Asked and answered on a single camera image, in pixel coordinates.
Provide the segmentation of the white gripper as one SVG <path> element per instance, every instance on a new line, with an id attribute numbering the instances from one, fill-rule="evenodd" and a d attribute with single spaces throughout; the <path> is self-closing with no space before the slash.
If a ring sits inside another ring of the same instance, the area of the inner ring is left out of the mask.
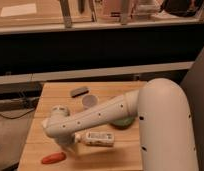
<path id="1" fill-rule="evenodd" d="M 55 142 L 65 152 L 74 153 L 76 151 L 76 136 L 75 134 L 63 135 L 55 139 Z"/>

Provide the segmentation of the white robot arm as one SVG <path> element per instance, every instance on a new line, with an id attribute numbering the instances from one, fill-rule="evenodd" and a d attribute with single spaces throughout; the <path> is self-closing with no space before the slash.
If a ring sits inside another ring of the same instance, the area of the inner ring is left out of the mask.
<path id="1" fill-rule="evenodd" d="M 199 171 L 193 122 L 187 96 L 166 78 L 67 115 L 53 109 L 42 125 L 45 134 L 62 147 L 74 143 L 75 133 L 127 117 L 139 119 L 144 171 Z"/>

